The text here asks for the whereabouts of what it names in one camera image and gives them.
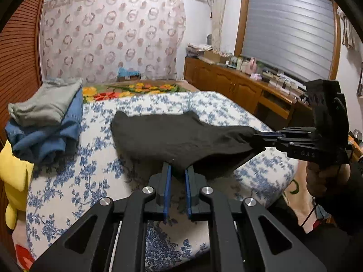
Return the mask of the person right hand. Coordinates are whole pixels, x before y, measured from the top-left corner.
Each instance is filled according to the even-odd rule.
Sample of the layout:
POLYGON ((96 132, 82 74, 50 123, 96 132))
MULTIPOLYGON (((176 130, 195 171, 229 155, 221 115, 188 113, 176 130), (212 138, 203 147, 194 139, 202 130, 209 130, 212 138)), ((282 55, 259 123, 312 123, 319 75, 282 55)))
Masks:
POLYGON ((348 182, 351 175, 349 164, 321 168, 319 165, 308 162, 306 167, 307 190, 312 197, 321 197, 328 189, 332 189, 348 182))

